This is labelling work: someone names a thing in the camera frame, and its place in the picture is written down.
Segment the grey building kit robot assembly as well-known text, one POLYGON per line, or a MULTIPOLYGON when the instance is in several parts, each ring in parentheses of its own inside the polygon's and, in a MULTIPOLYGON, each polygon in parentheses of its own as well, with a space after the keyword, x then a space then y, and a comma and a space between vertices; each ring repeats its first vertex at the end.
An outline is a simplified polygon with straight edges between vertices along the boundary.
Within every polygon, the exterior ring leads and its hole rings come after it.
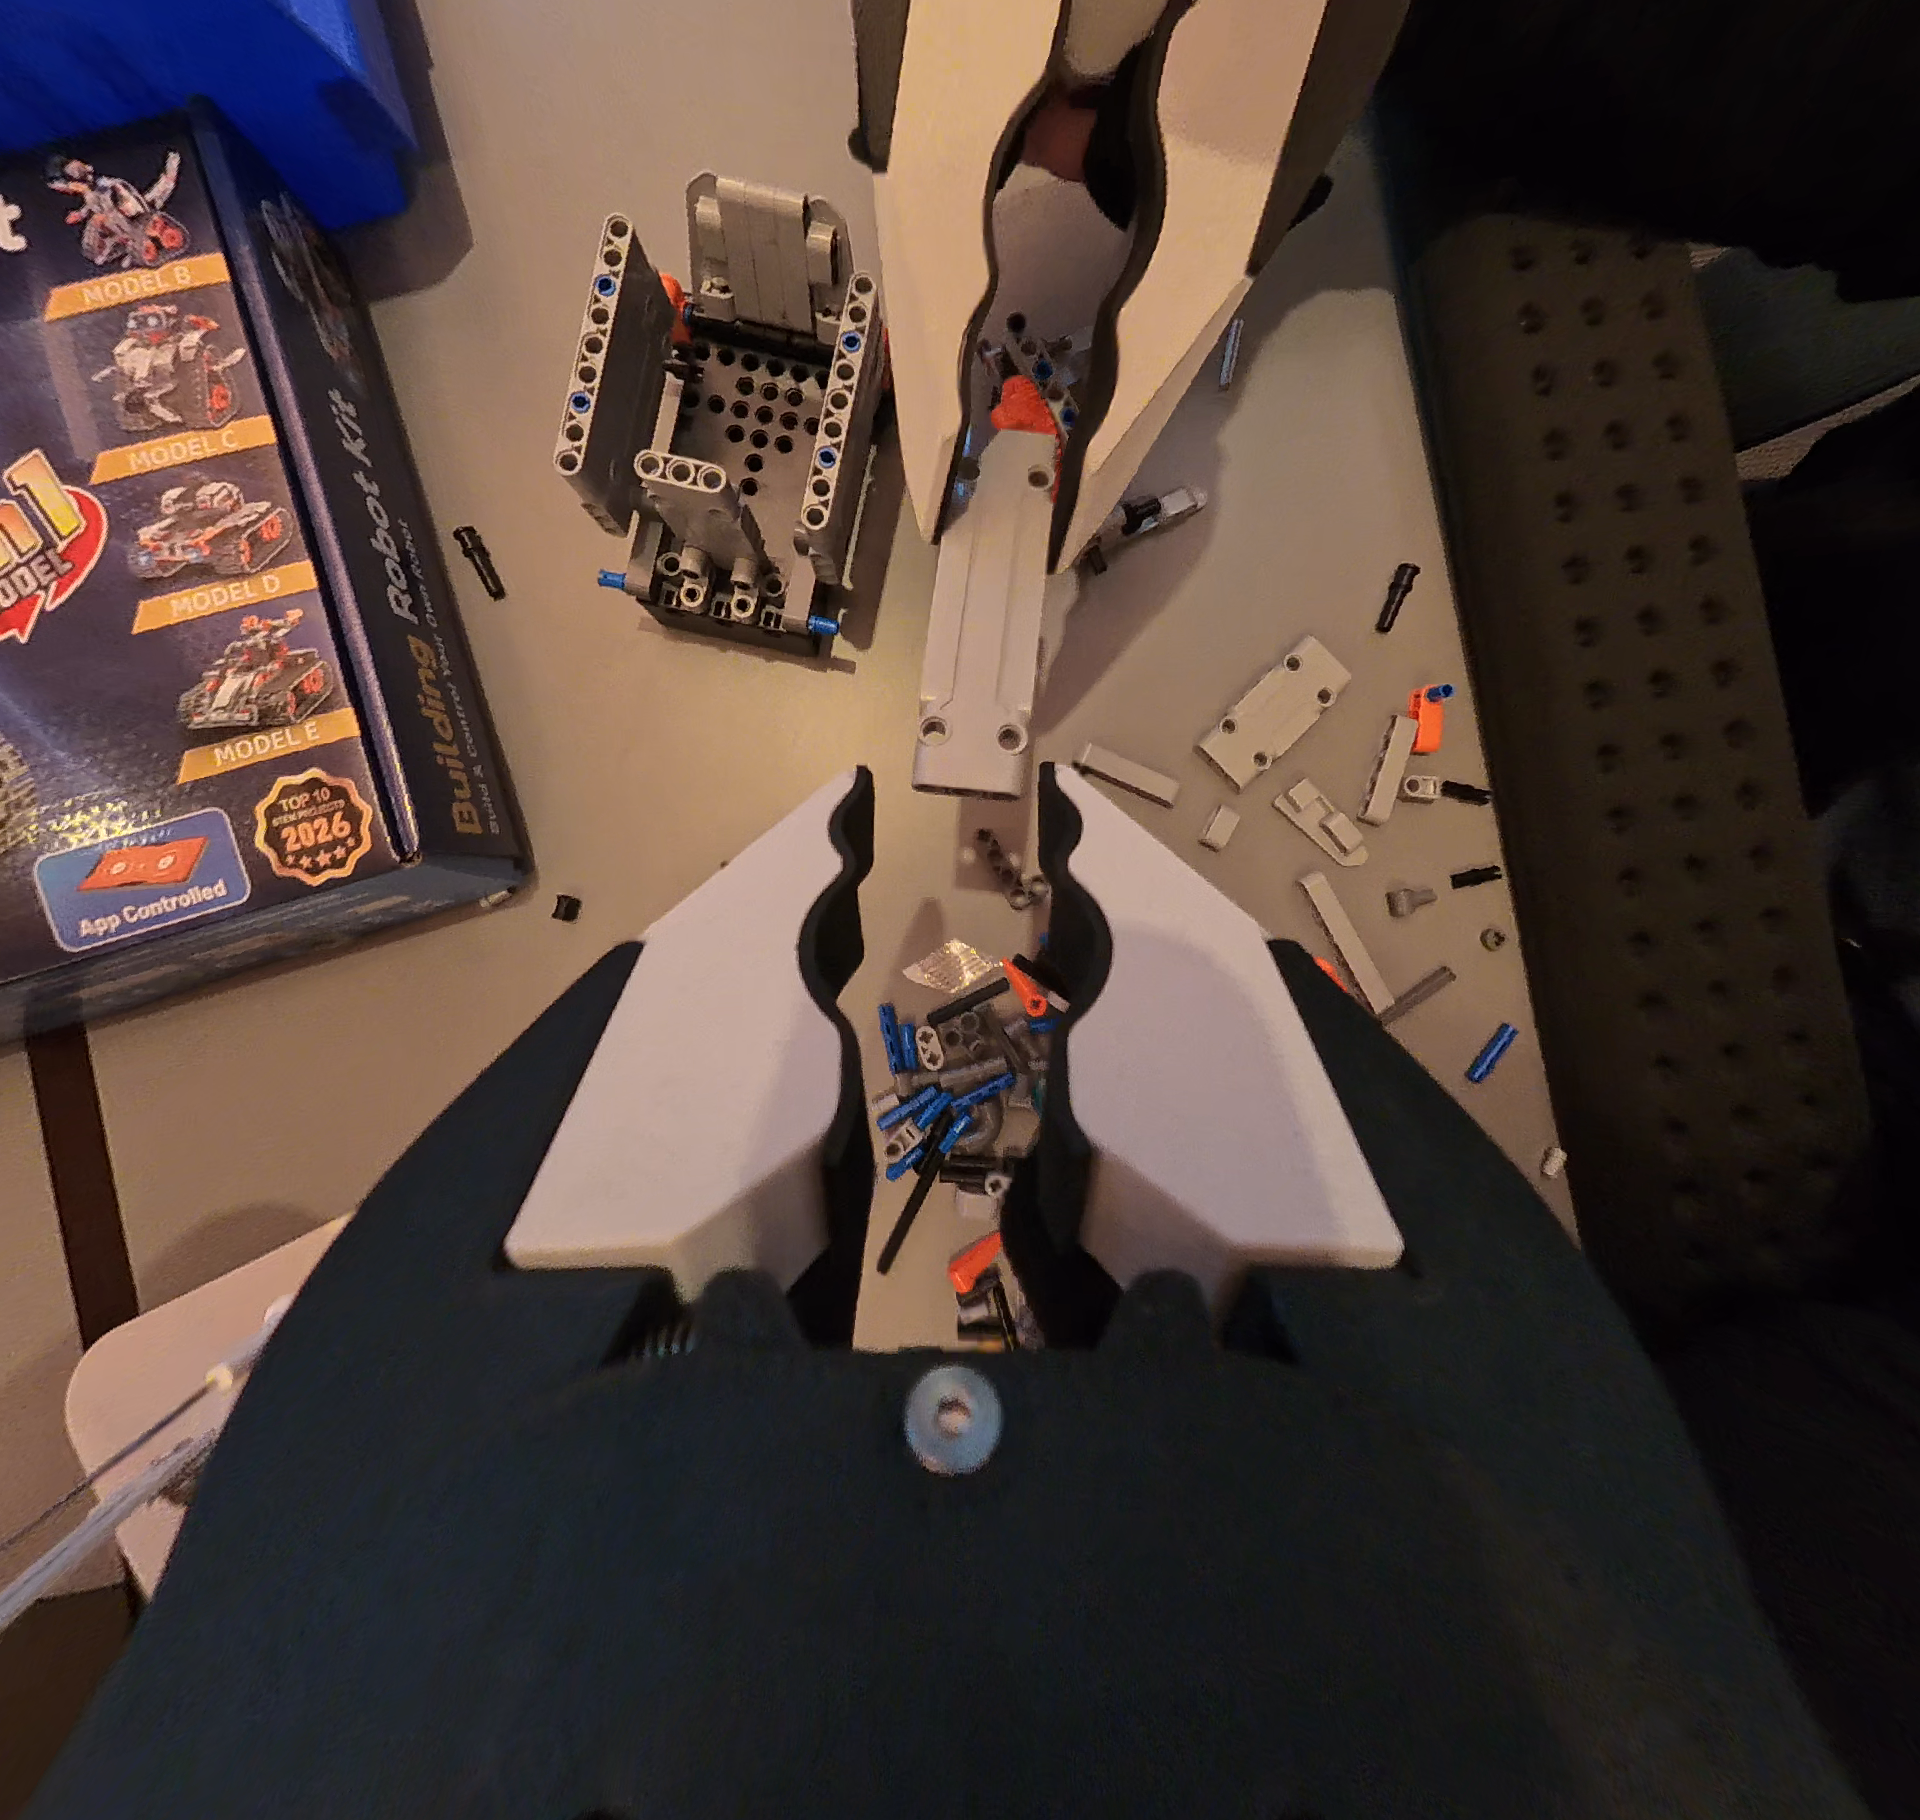
POLYGON ((686 257, 678 279, 607 216, 553 464, 623 546, 599 588, 826 658, 891 394, 877 270, 829 198, 717 173, 686 182, 686 257))

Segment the blue plastic bin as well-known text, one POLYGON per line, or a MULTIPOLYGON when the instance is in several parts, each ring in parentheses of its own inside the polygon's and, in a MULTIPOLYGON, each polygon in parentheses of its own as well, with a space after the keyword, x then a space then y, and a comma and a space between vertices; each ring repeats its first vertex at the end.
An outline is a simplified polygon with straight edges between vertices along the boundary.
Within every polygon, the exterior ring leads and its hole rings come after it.
POLYGON ((416 119, 382 0, 3 0, 3 151, 215 104, 322 225, 402 212, 416 119))

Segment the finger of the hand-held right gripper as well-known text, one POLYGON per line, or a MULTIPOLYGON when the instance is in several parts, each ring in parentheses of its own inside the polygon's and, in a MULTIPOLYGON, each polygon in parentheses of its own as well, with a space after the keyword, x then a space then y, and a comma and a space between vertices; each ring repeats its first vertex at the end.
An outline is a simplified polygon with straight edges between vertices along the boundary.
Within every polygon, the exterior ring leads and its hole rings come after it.
POLYGON ((1099 303, 1049 537, 1076 561, 1228 325, 1333 136, 1313 140, 1342 0, 1063 0, 1038 166, 1130 239, 1099 303))
POLYGON ((991 206, 1049 75, 1066 0, 906 0, 902 49, 902 460, 941 524, 996 286, 991 206))

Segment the long light grey building block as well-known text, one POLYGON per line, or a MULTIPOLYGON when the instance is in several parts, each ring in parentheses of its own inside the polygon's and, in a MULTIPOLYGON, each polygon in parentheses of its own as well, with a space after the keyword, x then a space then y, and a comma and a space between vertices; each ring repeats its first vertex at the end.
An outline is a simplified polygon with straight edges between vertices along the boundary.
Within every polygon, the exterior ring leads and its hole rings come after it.
POLYGON ((1026 792, 1054 492, 1055 437, 996 433, 941 539, 911 774, 920 792, 1026 792))

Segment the white booklet stand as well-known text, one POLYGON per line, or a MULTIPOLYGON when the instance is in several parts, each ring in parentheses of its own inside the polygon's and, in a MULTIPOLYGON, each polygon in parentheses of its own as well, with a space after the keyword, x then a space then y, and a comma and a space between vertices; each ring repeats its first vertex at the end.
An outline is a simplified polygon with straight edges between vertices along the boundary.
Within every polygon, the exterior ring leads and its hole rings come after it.
POLYGON ((258 1255, 100 1338, 66 1386, 66 1434, 107 1502, 179 1446, 215 1438, 249 1381, 249 1353, 294 1302, 350 1216, 258 1255))

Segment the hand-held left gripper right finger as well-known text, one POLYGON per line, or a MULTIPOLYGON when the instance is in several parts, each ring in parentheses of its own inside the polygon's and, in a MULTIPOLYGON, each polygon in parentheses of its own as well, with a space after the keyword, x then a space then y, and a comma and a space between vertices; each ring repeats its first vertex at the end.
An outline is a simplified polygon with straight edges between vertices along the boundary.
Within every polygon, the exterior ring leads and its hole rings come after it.
POLYGON ((1215 1316, 1258 1268, 1406 1255, 1266 926, 1073 765, 1038 779, 1069 982, 1045 1226, 1119 1287, 1185 1274, 1215 1316))

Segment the person's right forearm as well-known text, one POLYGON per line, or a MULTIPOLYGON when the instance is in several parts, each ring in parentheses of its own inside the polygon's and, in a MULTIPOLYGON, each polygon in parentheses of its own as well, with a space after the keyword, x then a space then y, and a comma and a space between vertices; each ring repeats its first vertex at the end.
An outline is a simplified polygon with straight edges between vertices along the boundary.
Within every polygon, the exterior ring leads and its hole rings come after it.
POLYGON ((1918 294, 1918 0, 1415 0, 1383 81, 1520 206, 1918 294))

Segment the black perforated mat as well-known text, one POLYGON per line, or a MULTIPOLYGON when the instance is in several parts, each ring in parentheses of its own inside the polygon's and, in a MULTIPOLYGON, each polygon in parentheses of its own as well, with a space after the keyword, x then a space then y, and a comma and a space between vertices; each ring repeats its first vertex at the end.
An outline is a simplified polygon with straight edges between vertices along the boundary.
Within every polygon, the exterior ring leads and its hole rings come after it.
POLYGON ((1410 297, 1588 1255, 1646 1328, 1802 1292, 1869 1108, 1689 251, 1479 213, 1410 297))

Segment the pile of small building pieces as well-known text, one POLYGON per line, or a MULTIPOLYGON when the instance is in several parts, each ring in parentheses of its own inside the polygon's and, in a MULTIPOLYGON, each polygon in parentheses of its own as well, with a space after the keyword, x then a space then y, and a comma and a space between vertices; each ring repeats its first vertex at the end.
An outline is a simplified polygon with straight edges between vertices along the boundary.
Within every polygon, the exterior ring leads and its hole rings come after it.
MULTIPOLYGON (((963 1343, 1012 1305, 1009 1347, 1082 1347, 1128 1292, 1045 1226, 1070 991, 1038 853, 1045 765, 1073 765, 1266 926, 1383 1196, 1394 1156, 1491 1137, 1577 1235, 1458 637, 1349 627, 1364 604, 1315 598, 1298 627, 1288 603, 1231 588, 1227 633, 1203 627, 1032 743, 1020 801, 915 797, 953 843, 902 929, 899 1028, 921 1028, 902 1085, 947 1064, 979 1125, 944 1176, 996 1220, 982 1279, 953 1268, 963 1343)), ((1410 1265, 1407 1210, 1389 1210, 1410 1265)))

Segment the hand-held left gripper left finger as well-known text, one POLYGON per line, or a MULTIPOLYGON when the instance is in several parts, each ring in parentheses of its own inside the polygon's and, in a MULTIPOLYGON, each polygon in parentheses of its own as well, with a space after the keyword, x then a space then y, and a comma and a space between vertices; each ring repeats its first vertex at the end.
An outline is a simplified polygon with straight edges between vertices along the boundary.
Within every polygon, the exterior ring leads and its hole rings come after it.
POLYGON ((874 774, 836 774, 639 940, 635 967, 504 1238, 517 1268, 639 1265, 693 1301, 774 1277, 853 1319, 874 1199, 860 1040, 874 774))

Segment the blue robot kit box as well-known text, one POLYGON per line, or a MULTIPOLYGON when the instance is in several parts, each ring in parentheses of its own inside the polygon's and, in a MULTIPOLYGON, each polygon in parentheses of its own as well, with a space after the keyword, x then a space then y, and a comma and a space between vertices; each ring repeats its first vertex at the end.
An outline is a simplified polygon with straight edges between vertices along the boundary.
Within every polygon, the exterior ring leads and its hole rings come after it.
POLYGON ((346 264, 213 104, 3 160, 3 1040, 532 850, 346 264))

